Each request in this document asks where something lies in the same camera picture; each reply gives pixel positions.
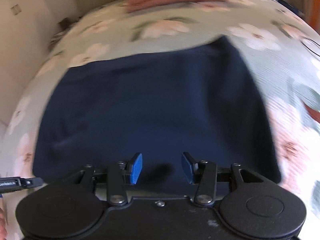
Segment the person's left hand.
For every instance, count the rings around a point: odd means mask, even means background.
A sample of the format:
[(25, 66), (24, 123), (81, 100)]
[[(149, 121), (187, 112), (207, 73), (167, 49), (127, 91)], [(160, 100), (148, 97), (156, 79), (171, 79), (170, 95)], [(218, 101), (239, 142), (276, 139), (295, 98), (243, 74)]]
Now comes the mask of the person's left hand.
[(3, 197), (0, 197), (0, 240), (5, 240), (7, 237), (5, 213), (3, 206)]

